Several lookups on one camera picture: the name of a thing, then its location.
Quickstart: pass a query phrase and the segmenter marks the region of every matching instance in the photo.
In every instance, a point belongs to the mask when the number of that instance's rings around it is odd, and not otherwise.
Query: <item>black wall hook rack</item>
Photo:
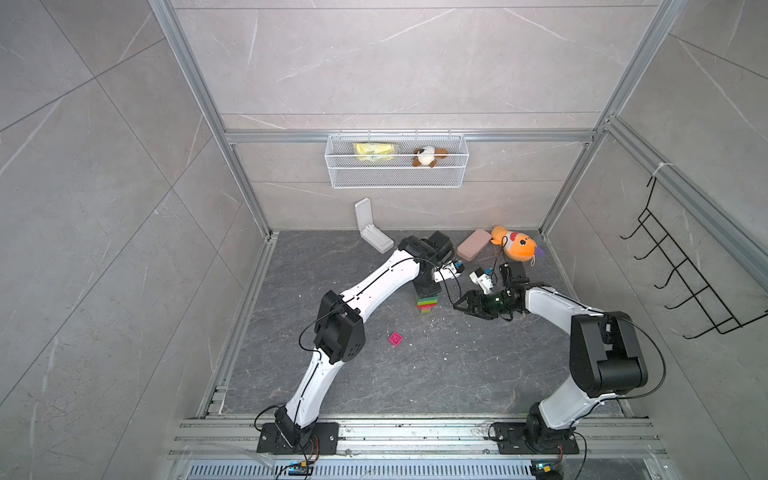
[[[650,198],[651,198],[651,196],[653,196],[654,188],[656,187],[656,177],[652,176],[645,187],[648,188],[649,186],[650,186],[650,193],[648,194],[648,200],[645,203],[645,208],[640,213],[640,215],[637,217],[637,221],[640,224],[637,225],[637,228],[635,228],[632,233],[630,233],[629,237],[621,237],[621,238],[623,240],[629,240],[630,238],[632,238],[640,230],[640,228],[645,230],[645,233],[647,233],[648,236],[654,241],[654,247],[651,248],[648,251],[648,253],[646,253],[642,257],[635,257],[635,259],[636,260],[644,260],[644,259],[648,258],[648,256],[651,255],[654,252],[654,250],[658,249],[664,255],[664,258],[667,259],[667,262],[669,262],[670,266],[672,267],[672,270],[670,271],[670,274],[667,277],[667,281],[664,282],[664,285],[656,285],[656,284],[654,284],[654,286],[656,288],[658,288],[659,290],[663,289],[664,287],[669,285],[670,280],[672,280],[672,276],[675,273],[677,273],[677,276],[680,277],[680,280],[682,280],[683,285],[685,285],[686,289],[688,290],[688,293],[690,294],[685,300],[683,300],[682,302],[678,303],[677,305],[675,305],[675,306],[666,306],[665,305],[664,308],[666,308],[667,310],[674,310],[676,308],[681,307],[682,305],[685,305],[686,303],[690,302],[691,300],[694,300],[696,303],[699,304],[699,307],[704,312],[704,315],[707,316],[707,319],[712,324],[712,326],[710,328],[704,330],[701,333],[698,333],[697,335],[693,335],[693,336],[683,335],[683,337],[686,338],[686,339],[695,339],[695,338],[698,338],[698,337],[702,336],[704,333],[711,332],[712,330],[716,330],[720,335],[724,335],[724,334],[726,334],[728,332],[733,332],[735,329],[743,328],[743,327],[749,325],[752,322],[756,322],[757,320],[759,320],[761,318],[765,318],[766,316],[768,316],[768,310],[766,310],[763,313],[763,315],[755,317],[755,318],[753,318],[753,319],[751,319],[749,321],[746,321],[746,322],[741,322],[741,321],[739,321],[739,319],[736,318],[736,316],[733,314],[733,312],[730,311],[730,308],[728,308],[728,305],[725,304],[723,299],[720,298],[720,295],[718,295],[717,292],[715,291],[715,289],[712,287],[712,285],[710,285],[710,283],[707,280],[707,278],[699,271],[698,267],[694,264],[694,262],[691,261],[690,257],[688,255],[686,255],[685,251],[682,248],[680,248],[680,244],[678,244],[677,241],[670,235],[669,231],[667,231],[667,229],[659,221],[659,219],[656,218],[656,216],[653,214],[653,212],[651,212],[649,210],[648,206],[650,205]],[[658,227],[661,229],[661,231],[664,232],[664,235],[660,239],[657,240],[656,237],[646,227],[646,222],[648,222],[649,220],[653,220],[654,222],[656,222],[656,225],[658,225]],[[669,252],[664,250],[664,247],[661,245],[661,243],[664,242],[666,239],[671,240],[671,242],[674,244],[674,246],[680,251],[680,253],[684,256],[683,260],[681,260],[678,263],[675,263],[675,262],[672,261],[672,259],[670,258]],[[683,265],[685,265],[686,263],[688,263],[694,269],[696,274],[699,276],[699,278],[701,278],[701,281],[704,283],[704,287],[700,288],[696,292],[694,292],[693,289],[690,288],[690,284],[685,280],[683,275],[680,273],[679,269]],[[717,299],[717,301],[720,302],[720,305],[722,305],[722,307],[727,312],[728,317],[725,320],[715,321],[712,318],[712,315],[710,315],[710,312],[707,310],[707,308],[701,303],[701,299],[699,298],[699,295],[701,293],[706,292],[707,290],[709,290],[714,295],[714,297]],[[731,320],[734,321],[736,325],[732,324],[730,326],[725,326],[725,324],[730,322]]]

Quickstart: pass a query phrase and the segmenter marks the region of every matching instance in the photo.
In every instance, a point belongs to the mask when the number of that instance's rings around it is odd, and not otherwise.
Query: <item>black mounting plate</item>
[[[312,427],[312,432],[310,433],[312,438],[315,435],[320,443],[319,450],[321,455],[336,454],[336,447],[339,444],[338,423],[316,423],[314,427]],[[307,442],[304,448],[304,453],[309,455],[311,450],[312,445]],[[274,423],[265,423],[261,427],[259,446],[256,447],[256,452],[273,453],[275,455],[293,455],[301,453],[301,450],[298,445],[296,445],[296,448],[288,445],[288,442],[286,442],[280,434],[280,430],[277,429],[277,425]]]
[[[553,448],[543,451],[536,451],[529,447],[525,441],[525,422],[496,422],[493,424],[493,430],[497,437],[503,437],[502,440],[496,440],[498,452],[502,455],[560,455],[560,449],[557,442],[554,441],[552,442]],[[566,432],[565,435],[560,442],[560,445],[563,446],[563,454],[578,454],[578,444],[573,433]]]

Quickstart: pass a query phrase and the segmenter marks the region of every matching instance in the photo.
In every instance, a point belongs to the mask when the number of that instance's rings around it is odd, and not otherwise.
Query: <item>marble tile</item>
[[[171,338],[104,478],[153,478],[167,432],[193,418],[243,295],[216,255]]]
[[[667,360],[667,378],[659,391],[643,399],[631,400],[637,416],[648,415],[683,478],[748,478],[740,467],[732,448],[715,425],[707,406],[691,385],[678,359],[679,352],[670,350],[644,303],[627,281],[612,257],[604,238],[599,237],[581,208],[570,200],[555,224],[550,241],[579,300],[606,310],[620,310],[651,334]],[[647,391],[655,385],[661,371],[658,355],[642,336],[638,335],[650,373],[648,385],[636,392]]]
[[[176,8],[488,8],[649,6],[658,0],[173,0]]]
[[[171,191],[0,406],[0,475],[101,477],[215,255]]]
[[[41,0],[98,75],[163,38],[144,0]]]
[[[92,77],[38,1],[0,5],[0,129]]]
[[[455,244],[468,231],[443,230]],[[399,242],[432,231],[386,233]],[[534,238],[540,237],[528,231]],[[488,247],[470,263],[490,267],[498,250]],[[285,402],[306,370],[309,356],[296,344],[316,315],[322,295],[365,278],[389,254],[381,254],[357,231],[283,231],[278,236],[253,320],[237,357],[225,411],[259,412]],[[311,263],[311,269],[304,268]],[[564,285],[551,257],[527,266],[533,281]],[[462,289],[476,288],[460,277]],[[458,287],[448,284],[458,298]],[[403,335],[397,348],[393,331]],[[274,341],[264,342],[265,338]],[[520,413],[554,391],[568,375],[568,336],[533,315],[480,320],[449,308],[445,294],[427,315],[415,307],[408,284],[366,322],[366,348],[339,372],[323,402],[325,413]],[[604,415],[619,414],[615,404]]]
[[[355,203],[370,198],[378,228],[538,228],[560,181],[464,182],[460,188],[347,188],[329,183],[253,184],[275,230],[356,230]]]
[[[325,144],[238,144],[235,149],[253,182],[330,181]]]
[[[668,37],[622,117],[768,246],[767,112],[768,79]]]
[[[98,80],[173,184],[211,133],[167,41],[142,51]]]
[[[759,476],[757,445],[768,439],[768,422],[744,413],[768,409],[768,356],[762,353],[762,345],[768,341],[768,319],[722,336],[712,332],[699,339],[683,338],[710,326],[700,307],[689,302],[678,310],[665,309],[664,305],[686,298],[684,285],[675,276],[666,288],[654,288],[669,274],[668,262],[659,253],[646,260],[634,259],[653,246],[642,231],[629,241],[619,238],[637,225],[632,219],[647,199],[647,179],[648,173],[621,146],[612,143],[593,159],[574,198],[654,318],[708,415],[747,473]],[[752,319],[763,313],[768,293],[660,185],[654,188],[650,209],[738,318]],[[676,252],[670,243],[664,245],[670,254]],[[683,276],[693,288],[703,286],[692,269],[683,270]],[[713,305],[712,296],[702,295],[702,299],[705,305]],[[722,309],[712,311],[718,319],[727,318]]]
[[[581,142],[472,142],[464,181],[565,180],[582,145]]]
[[[174,190],[218,249],[243,203],[243,195],[216,141],[208,141]]]
[[[95,81],[0,144],[1,399],[170,185]]]
[[[766,18],[768,4],[760,0],[693,0],[672,34],[768,76]]]
[[[247,284],[263,242],[264,239],[259,233],[256,222],[253,221],[253,215],[248,205],[243,202],[219,247],[221,258],[240,286]]]
[[[653,13],[178,11],[222,113],[350,115],[600,111]]]
[[[599,111],[514,114],[223,114],[227,130],[410,128],[593,128]]]

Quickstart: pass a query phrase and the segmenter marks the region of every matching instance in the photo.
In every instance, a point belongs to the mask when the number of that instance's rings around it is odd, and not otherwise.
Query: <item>stacked blocks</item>
[[[419,297],[416,296],[416,308],[422,311],[422,313],[429,313],[432,311],[432,308],[437,305],[437,300],[439,298],[439,295],[434,296],[424,296]]]

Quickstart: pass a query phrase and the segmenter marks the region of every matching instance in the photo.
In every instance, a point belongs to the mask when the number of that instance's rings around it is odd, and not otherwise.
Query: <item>cable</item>
[[[261,417],[263,414],[267,413],[267,412],[268,412],[268,411],[270,411],[271,409],[278,409],[278,408],[280,408],[280,406],[279,406],[279,405],[270,405],[270,406],[266,407],[264,410],[262,410],[261,412],[259,412],[259,415],[256,415],[256,418],[255,418],[255,419],[253,419],[253,427],[254,427],[254,428],[255,428],[255,429],[258,431],[258,432],[261,432],[261,429],[260,429],[259,427],[257,427],[257,426],[256,426],[256,422],[259,420],[259,417]]]
[[[504,245],[507,244],[507,236],[504,235],[502,237],[502,244],[498,248],[498,252],[496,253],[496,258],[493,259],[493,268],[491,269],[491,280],[493,280],[493,283],[497,283],[498,277],[496,276],[496,262],[498,262],[498,256],[502,254],[504,251]]]
[[[597,402],[597,403],[595,403],[595,404],[592,406],[592,408],[591,408],[591,409],[589,409],[589,412],[587,412],[587,413],[583,414],[583,415],[582,415],[582,416],[580,416],[580,417],[576,417],[576,418],[574,419],[574,421],[573,421],[573,422],[571,422],[571,424],[568,426],[568,430],[573,430],[573,429],[574,429],[574,424],[575,424],[576,422],[578,422],[579,420],[583,419],[585,416],[587,416],[587,415],[589,415],[590,413],[592,413],[592,411],[593,411],[594,409],[596,409],[596,408],[597,408],[597,406],[598,406],[598,405],[600,405],[601,403],[602,403],[602,402]]]
[[[315,442],[313,442],[313,440],[311,438],[310,438],[310,442],[312,442],[312,450],[310,451],[310,458],[312,458],[312,454],[315,452]],[[318,455],[320,454],[319,442],[318,442],[318,446],[317,446],[317,454]],[[304,464],[306,465],[306,475],[304,475],[304,480],[306,480],[307,477],[310,476],[310,461],[309,460],[304,460]]]
[[[387,270],[384,270],[384,271],[381,273],[381,275],[379,275],[379,276],[378,276],[378,277],[376,277],[375,279],[371,280],[371,283],[369,283],[368,285],[364,286],[364,287],[362,288],[362,290],[360,290],[360,291],[358,292],[358,295],[359,295],[360,293],[362,293],[362,292],[366,291],[366,290],[367,290],[367,289],[368,289],[368,288],[369,288],[371,285],[373,285],[373,284],[374,284],[374,283],[375,283],[375,282],[376,282],[378,279],[380,279],[382,276],[384,276],[384,274],[385,274],[385,273],[389,272],[389,271],[390,271],[390,270],[391,270],[391,269],[392,269],[394,266],[396,266],[396,265],[398,265],[398,264],[400,264],[400,263],[402,263],[402,262],[405,262],[405,261],[407,261],[407,260],[414,260],[415,262],[426,262],[426,263],[429,263],[430,265],[432,265],[433,267],[435,267],[435,269],[436,269],[437,273],[439,273],[439,274],[440,274],[440,277],[442,278],[442,282],[443,282],[443,285],[444,285],[444,287],[445,287],[445,294],[448,296],[448,301],[451,303],[451,305],[455,305],[455,304],[456,304],[456,303],[453,301],[453,299],[451,298],[451,293],[450,293],[450,292],[449,292],[449,290],[448,290],[448,284],[446,283],[446,281],[445,281],[445,277],[443,276],[442,272],[440,271],[440,267],[439,267],[439,266],[437,266],[437,265],[435,265],[434,263],[430,262],[430,261],[429,261],[429,260],[427,260],[427,259],[424,259],[424,258],[416,258],[416,257],[411,257],[411,258],[404,258],[404,259],[402,259],[402,260],[400,260],[400,261],[398,261],[398,262],[395,262],[393,265],[391,265],[391,267],[390,267],[390,268],[388,268]],[[458,287],[458,297],[459,297],[459,299],[461,299],[461,298],[462,298],[462,285],[461,285],[461,284],[458,282],[458,278],[456,278],[456,275],[454,275],[454,276],[453,276],[453,280],[455,280],[455,281],[456,281],[456,286]],[[331,310],[330,312],[326,313],[325,315],[323,315],[323,316],[319,317],[318,319],[315,319],[315,320],[313,320],[313,321],[312,321],[312,322],[311,322],[309,325],[305,326],[305,327],[304,327],[304,330],[302,330],[302,331],[301,331],[301,333],[299,334],[299,348],[301,348],[301,349],[302,349],[302,350],[304,350],[305,352],[318,352],[318,353],[320,353],[320,351],[319,351],[318,349],[308,349],[308,348],[306,348],[304,345],[302,345],[302,343],[301,343],[301,337],[304,335],[304,333],[305,333],[305,332],[306,332],[306,331],[307,331],[307,330],[308,330],[308,329],[309,329],[311,326],[315,325],[316,323],[318,323],[320,320],[322,320],[322,319],[326,318],[327,316],[330,316],[330,315],[332,315],[332,314],[334,314],[334,313],[336,313],[336,312],[338,312],[339,310],[342,310],[342,309],[343,309],[343,305],[339,305],[339,306],[338,306],[338,307],[336,307],[335,309],[333,309],[333,310]]]
[[[605,312],[601,312],[600,310],[595,310],[593,308],[590,308],[589,306],[586,306],[583,303],[578,302],[577,300],[574,300],[574,299],[570,298],[569,296],[562,295],[561,293],[558,293],[558,292],[552,292],[552,293],[554,295],[559,296],[559,297],[565,298],[566,300],[570,300],[573,303],[576,303],[577,305],[581,306],[581,308],[583,308],[585,310],[588,310],[590,312],[595,312],[595,313],[602,313],[603,315],[605,315]],[[664,354],[661,352],[661,348],[659,348],[658,344],[656,344],[654,339],[652,339],[650,337],[648,332],[646,332],[645,330],[640,328],[640,326],[638,326],[635,322],[633,322],[632,320],[630,320],[628,318],[625,318],[625,317],[622,317],[622,316],[616,316],[615,318],[621,319],[621,320],[629,323],[630,325],[632,325],[635,329],[640,330],[640,332],[643,335],[645,335],[648,338],[648,340],[650,340],[651,345],[654,346],[656,351],[659,352],[659,358],[661,359],[661,380],[659,380],[659,383],[654,388],[652,388],[652,390],[650,390],[649,392],[645,392],[645,393],[642,393],[640,395],[635,395],[635,396],[614,397],[612,399],[606,399],[606,400],[632,400],[632,399],[641,399],[641,398],[643,398],[645,396],[649,396],[651,393],[656,392],[661,387],[661,384],[664,383],[664,380],[667,378],[667,360],[664,358]]]
[[[578,472],[576,472],[576,476],[574,477],[574,480],[577,480],[578,476],[581,475],[581,470],[584,468],[584,464],[587,463],[587,439],[579,432],[574,433],[584,440],[584,458],[581,460],[581,467],[578,468]]]
[[[494,442],[500,442],[501,440],[499,440],[498,437],[495,437],[495,436],[491,437],[491,427],[492,426],[493,426],[493,424],[488,425],[488,438],[491,439]]]
[[[275,480],[277,480],[283,474],[283,472],[285,472],[288,469],[288,467],[290,467],[290,465],[284,465],[284,466],[278,468],[277,469],[277,475],[275,475]]]
[[[558,460],[554,463],[554,465],[552,466],[553,468],[560,465],[560,462],[563,461],[563,445],[558,443],[558,448],[560,449],[560,458],[558,458]]]

